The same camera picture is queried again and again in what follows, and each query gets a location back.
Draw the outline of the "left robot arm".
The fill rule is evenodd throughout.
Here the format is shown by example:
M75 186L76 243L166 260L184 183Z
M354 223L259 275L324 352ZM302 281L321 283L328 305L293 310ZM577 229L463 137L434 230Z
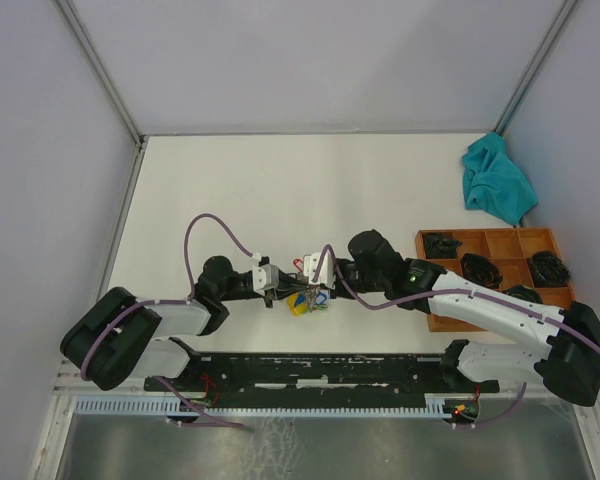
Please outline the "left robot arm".
M201 378L200 364L182 342L185 335L215 333L229 316L229 301L277 300L302 291L307 282L264 258L240 273L225 256L209 258L184 300L140 300L123 287L109 290L65 334L60 352L81 378L103 391L128 377L165 377L189 390Z

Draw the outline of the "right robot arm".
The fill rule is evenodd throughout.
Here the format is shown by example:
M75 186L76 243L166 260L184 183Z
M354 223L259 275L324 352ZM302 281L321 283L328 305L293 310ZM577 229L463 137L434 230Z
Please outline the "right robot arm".
M505 338L501 345L457 340L438 368L447 389L486 381L538 384L572 404L591 407L600 391L600 320L586 304L568 308L525 301L476 284L442 266L402 257L376 230L363 231L339 259L325 246L317 261L328 286L360 301L379 292L381 304L454 318Z

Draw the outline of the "metal keyring with coloured keys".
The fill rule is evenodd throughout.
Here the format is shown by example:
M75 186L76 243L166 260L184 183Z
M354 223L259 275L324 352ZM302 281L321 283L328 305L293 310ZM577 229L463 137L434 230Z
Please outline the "metal keyring with coloured keys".
M325 287L310 286L302 272L302 258L293 261L296 276L301 281L300 292L286 299L286 305L293 316L299 317L316 312L326 312L331 299L331 290Z

